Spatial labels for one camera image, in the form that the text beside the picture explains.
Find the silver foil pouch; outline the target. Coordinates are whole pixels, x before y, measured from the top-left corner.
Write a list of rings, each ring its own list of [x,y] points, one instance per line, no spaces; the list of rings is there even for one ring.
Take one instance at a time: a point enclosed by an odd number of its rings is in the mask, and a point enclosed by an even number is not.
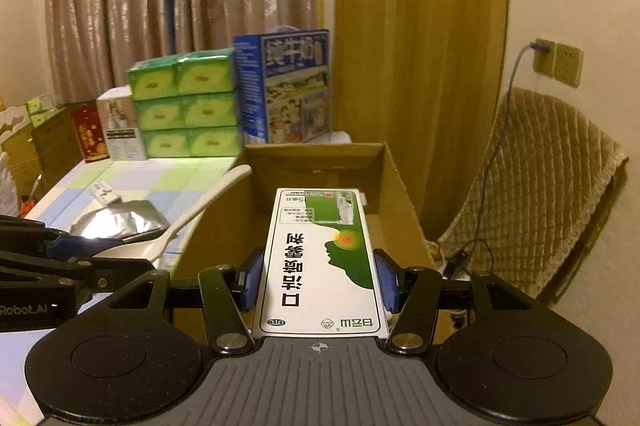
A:
[[[82,215],[70,226],[70,234],[86,239],[126,239],[140,233],[163,231],[169,226],[148,200],[113,203]]]

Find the white ointment box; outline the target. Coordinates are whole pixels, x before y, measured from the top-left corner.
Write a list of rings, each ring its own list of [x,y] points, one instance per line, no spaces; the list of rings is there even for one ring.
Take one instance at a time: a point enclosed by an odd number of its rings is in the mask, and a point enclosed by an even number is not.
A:
[[[122,197],[105,181],[95,181],[89,186],[93,198],[103,206],[117,204],[122,201]]]

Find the green white medicine box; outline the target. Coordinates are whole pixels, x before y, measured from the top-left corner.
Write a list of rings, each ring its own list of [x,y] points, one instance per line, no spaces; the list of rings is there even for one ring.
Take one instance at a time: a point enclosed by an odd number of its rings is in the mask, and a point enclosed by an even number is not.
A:
[[[277,190],[253,333],[294,338],[388,336],[359,190]]]

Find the brown cardboard carton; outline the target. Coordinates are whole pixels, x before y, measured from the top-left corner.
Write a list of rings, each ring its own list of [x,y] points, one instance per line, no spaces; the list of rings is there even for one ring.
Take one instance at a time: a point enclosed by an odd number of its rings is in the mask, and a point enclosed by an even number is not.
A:
[[[53,188],[81,160],[79,143],[70,110],[64,108],[36,128],[32,124],[20,129],[2,143],[9,156],[9,169],[17,194],[26,198],[38,176],[39,199]]]

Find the brown cardboard box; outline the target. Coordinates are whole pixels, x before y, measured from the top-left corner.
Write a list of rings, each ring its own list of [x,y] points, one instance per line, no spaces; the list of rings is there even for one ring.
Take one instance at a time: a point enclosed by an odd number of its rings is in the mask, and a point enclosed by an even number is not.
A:
[[[431,266],[390,150],[362,145],[248,147],[242,179],[209,206],[174,270],[264,262],[250,329],[267,336],[385,338],[390,313],[373,252]]]

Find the white appliance box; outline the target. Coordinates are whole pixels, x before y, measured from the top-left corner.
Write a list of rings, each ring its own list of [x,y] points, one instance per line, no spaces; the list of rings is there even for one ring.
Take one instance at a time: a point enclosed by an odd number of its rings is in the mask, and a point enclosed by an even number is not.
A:
[[[114,161],[144,161],[146,153],[129,85],[96,98],[107,151]]]

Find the quilted chair cushion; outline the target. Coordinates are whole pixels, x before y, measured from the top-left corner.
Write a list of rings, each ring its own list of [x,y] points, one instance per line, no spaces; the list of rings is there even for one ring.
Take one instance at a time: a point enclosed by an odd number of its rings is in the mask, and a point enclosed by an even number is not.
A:
[[[628,155],[578,109],[516,87],[484,161],[438,242],[551,304],[573,281],[623,186]]]

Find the green tissue pack stack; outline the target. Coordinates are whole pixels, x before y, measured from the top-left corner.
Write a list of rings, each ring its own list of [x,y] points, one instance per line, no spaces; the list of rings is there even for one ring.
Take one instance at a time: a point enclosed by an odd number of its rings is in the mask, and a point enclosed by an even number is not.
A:
[[[234,157],[242,149],[231,48],[139,61],[128,81],[149,157]]]

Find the blue milk carton box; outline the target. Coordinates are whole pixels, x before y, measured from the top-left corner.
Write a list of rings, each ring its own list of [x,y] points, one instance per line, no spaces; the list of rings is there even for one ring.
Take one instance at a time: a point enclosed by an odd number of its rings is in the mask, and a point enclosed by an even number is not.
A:
[[[330,32],[233,38],[247,145],[306,142],[330,130]]]

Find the mustard yellow curtain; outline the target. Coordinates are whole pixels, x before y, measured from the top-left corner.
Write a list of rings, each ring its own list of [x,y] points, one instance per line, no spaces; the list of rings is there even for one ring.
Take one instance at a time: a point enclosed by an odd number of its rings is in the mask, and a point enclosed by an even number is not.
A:
[[[390,147],[424,235],[437,238],[483,159],[509,0],[334,1],[334,121]]]

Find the wall power socket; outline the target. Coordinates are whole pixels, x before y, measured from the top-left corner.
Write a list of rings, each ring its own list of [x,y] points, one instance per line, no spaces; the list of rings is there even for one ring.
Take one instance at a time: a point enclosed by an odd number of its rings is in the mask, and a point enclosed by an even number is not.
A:
[[[537,38],[533,68],[539,75],[578,88],[582,77],[584,52],[574,46]]]

